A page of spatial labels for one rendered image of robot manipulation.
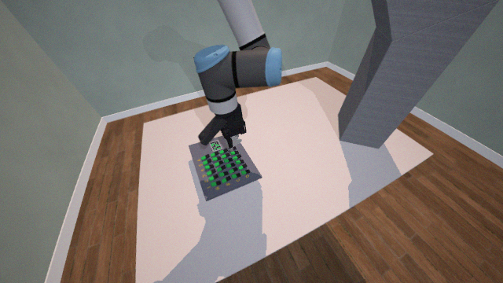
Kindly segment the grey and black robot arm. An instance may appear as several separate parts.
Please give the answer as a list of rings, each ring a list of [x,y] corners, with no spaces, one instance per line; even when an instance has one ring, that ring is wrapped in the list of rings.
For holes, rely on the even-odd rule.
[[[237,40],[240,51],[229,51],[226,45],[209,46],[194,57],[209,109],[214,114],[227,114],[237,107],[235,88],[278,86],[281,83],[282,52],[270,48],[252,0],[218,0]],[[198,138],[207,145],[226,125],[215,116]]]

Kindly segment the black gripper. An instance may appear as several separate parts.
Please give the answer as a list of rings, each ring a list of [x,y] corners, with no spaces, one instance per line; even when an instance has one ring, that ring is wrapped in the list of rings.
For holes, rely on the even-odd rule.
[[[237,107],[232,112],[222,115],[215,115],[218,117],[223,117],[227,121],[226,125],[220,131],[223,134],[229,151],[233,152],[233,147],[242,142],[241,138],[239,138],[239,134],[247,133],[245,121],[243,120],[242,116],[241,106],[238,103]]]

